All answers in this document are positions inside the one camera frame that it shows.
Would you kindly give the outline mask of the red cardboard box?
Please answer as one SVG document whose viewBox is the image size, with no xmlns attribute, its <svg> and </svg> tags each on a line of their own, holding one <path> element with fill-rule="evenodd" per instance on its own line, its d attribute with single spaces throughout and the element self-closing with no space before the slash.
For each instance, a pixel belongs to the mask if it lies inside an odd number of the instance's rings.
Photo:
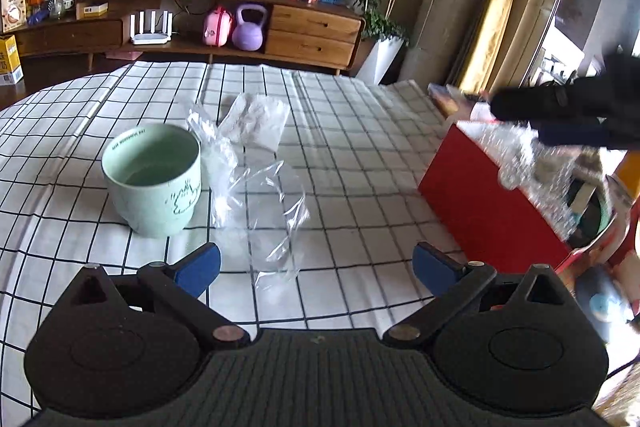
<svg viewBox="0 0 640 427">
<path fill-rule="evenodd" d="M 562 271 L 582 252 L 570 248 L 518 188 L 508 190 L 499 168 L 464 130 L 447 131 L 419 192 L 470 260 L 503 273 L 542 262 Z"/>
</svg>

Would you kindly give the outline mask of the printed snack box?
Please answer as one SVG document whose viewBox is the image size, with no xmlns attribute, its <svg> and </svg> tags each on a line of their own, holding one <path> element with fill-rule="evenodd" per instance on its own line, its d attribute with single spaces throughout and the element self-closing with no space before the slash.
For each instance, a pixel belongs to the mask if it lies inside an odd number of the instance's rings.
<svg viewBox="0 0 640 427">
<path fill-rule="evenodd" d="M 10 32 L 27 20 L 26 0 L 1 0 L 1 30 Z"/>
</svg>

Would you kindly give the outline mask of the white router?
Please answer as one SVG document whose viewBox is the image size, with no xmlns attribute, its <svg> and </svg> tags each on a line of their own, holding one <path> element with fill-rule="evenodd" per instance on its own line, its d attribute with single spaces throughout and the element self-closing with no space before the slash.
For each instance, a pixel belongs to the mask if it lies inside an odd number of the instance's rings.
<svg viewBox="0 0 640 427">
<path fill-rule="evenodd" d="M 145 10 L 129 15 L 129 42 L 134 46 L 163 46 L 171 42 L 174 13 Z"/>
</svg>

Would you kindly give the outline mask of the purple kettlebell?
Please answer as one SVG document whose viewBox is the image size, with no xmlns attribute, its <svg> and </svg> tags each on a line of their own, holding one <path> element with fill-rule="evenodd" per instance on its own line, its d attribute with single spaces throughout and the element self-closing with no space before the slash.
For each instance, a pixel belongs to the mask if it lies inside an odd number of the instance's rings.
<svg viewBox="0 0 640 427">
<path fill-rule="evenodd" d="M 244 20 L 244 12 L 256 12 L 262 16 L 258 23 Z M 241 51 L 256 52 L 262 47 L 262 28 L 268 17 L 268 10 L 260 4 L 241 4 L 236 9 L 236 26 L 232 32 L 232 43 Z"/>
</svg>

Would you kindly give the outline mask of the clear plastic bag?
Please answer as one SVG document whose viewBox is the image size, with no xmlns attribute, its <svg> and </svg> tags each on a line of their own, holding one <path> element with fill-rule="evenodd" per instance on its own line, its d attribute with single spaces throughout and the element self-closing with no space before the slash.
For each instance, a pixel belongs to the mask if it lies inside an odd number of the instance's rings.
<svg viewBox="0 0 640 427">
<path fill-rule="evenodd" d="M 304 255 L 294 249 L 298 229 L 309 219 L 306 190 L 293 167 L 277 153 L 225 138 L 204 106 L 186 106 L 186 124 L 202 148 L 210 220 L 235 245 L 255 287 L 271 289 L 295 279 Z"/>
</svg>

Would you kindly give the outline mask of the yellow curtain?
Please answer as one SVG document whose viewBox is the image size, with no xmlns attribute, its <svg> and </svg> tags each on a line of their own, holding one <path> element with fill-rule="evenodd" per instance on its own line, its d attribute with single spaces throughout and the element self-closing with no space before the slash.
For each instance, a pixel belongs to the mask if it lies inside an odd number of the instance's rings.
<svg viewBox="0 0 640 427">
<path fill-rule="evenodd" d="M 465 60 L 458 87 L 463 92 L 483 91 L 497 60 L 513 0 L 487 0 L 472 48 Z"/>
</svg>

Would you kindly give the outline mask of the white tissue paper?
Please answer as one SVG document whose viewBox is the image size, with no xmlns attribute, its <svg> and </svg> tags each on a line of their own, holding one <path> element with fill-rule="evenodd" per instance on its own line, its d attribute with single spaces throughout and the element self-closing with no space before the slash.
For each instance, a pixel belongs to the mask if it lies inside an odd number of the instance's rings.
<svg viewBox="0 0 640 427">
<path fill-rule="evenodd" d="M 218 127 L 232 143 L 277 153 L 291 107 L 274 96 L 239 94 Z"/>
</svg>

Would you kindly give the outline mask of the yellow carton box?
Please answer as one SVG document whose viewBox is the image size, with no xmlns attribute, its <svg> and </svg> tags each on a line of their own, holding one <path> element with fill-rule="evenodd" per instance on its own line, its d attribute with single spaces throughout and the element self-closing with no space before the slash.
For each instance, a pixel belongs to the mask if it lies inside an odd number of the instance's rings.
<svg viewBox="0 0 640 427">
<path fill-rule="evenodd" d="M 0 84 L 15 86 L 24 78 L 20 54 L 14 35 L 0 38 Z"/>
</svg>

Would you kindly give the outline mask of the wooden TV cabinet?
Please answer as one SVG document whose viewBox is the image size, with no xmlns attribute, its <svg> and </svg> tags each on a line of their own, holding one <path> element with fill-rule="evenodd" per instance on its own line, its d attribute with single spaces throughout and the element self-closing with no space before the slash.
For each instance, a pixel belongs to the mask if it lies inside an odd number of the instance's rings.
<svg viewBox="0 0 640 427">
<path fill-rule="evenodd" d="M 267 11 L 258 50 L 241 50 L 231 42 L 225 46 L 204 42 L 210 12 L 220 6 L 234 14 L 249 4 Z M 130 39 L 132 24 L 140 12 L 149 23 L 152 11 L 174 14 L 171 40 L 138 48 Z M 21 57 L 138 50 L 203 55 L 209 63 L 282 63 L 346 72 L 354 64 L 363 29 L 363 19 L 344 6 L 299 0 L 77 0 L 69 16 L 23 25 L 13 35 Z"/>
</svg>

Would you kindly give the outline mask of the mint green ceramic mug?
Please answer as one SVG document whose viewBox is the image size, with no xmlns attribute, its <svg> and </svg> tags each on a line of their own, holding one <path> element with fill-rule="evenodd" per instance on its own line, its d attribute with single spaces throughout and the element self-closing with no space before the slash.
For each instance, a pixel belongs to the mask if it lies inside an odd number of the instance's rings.
<svg viewBox="0 0 640 427">
<path fill-rule="evenodd" d="M 166 237 L 191 221 L 201 196 L 201 145 L 173 124 L 146 124 L 107 144 L 101 169 L 115 210 L 132 231 Z"/>
</svg>

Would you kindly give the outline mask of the Christmas print fabric bag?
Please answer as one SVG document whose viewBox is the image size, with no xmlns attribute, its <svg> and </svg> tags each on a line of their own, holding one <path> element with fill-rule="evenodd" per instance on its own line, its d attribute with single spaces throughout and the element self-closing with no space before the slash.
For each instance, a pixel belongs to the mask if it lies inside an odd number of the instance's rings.
<svg viewBox="0 0 640 427">
<path fill-rule="evenodd" d="M 567 246 L 584 251 L 605 231 L 614 216 L 614 176 L 604 171 L 601 155 L 594 148 L 585 148 L 575 160 L 570 186 L 565 196 L 575 228 Z"/>
</svg>

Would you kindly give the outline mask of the pink toy case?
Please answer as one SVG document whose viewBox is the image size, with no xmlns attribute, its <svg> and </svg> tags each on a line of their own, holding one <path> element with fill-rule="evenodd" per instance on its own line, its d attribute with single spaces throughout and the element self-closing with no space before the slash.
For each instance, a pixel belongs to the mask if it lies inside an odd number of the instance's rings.
<svg viewBox="0 0 640 427">
<path fill-rule="evenodd" d="M 203 42 L 206 46 L 225 46 L 231 36 L 234 19 L 223 6 L 218 5 L 204 20 Z"/>
</svg>

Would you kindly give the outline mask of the bubble wrap sheet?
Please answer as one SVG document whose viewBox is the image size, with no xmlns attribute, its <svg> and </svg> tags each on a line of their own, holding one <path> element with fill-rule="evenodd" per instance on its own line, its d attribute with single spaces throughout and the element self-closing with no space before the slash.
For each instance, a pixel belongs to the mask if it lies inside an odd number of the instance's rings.
<svg viewBox="0 0 640 427">
<path fill-rule="evenodd" d="M 602 173 L 578 161 L 581 150 L 544 145 L 536 130 L 514 124 L 460 121 L 458 128 L 495 161 L 502 187 L 521 190 L 560 239 L 570 238 L 579 222 L 567 202 L 570 184 L 598 187 L 603 181 Z"/>
</svg>

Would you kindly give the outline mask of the white checkered tablecloth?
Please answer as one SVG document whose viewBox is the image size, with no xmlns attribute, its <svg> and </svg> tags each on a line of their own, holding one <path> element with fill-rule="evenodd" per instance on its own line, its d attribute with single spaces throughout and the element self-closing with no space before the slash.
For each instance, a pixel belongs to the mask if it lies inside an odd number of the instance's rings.
<svg viewBox="0 0 640 427">
<path fill-rule="evenodd" d="M 290 112 L 277 150 L 239 144 L 204 176 L 191 221 L 146 239 L 117 214 L 101 158 L 145 124 L 221 122 L 237 98 Z M 203 299 L 250 332 L 384 331 L 430 292 L 414 246 L 459 246 L 419 195 L 444 134 L 413 82 L 390 87 L 270 66 L 137 62 L 44 89 L 1 114 L 1 421 L 38 411 L 23 371 L 32 336 L 88 263 L 128 274 L 212 242 L 221 272 Z"/>
</svg>

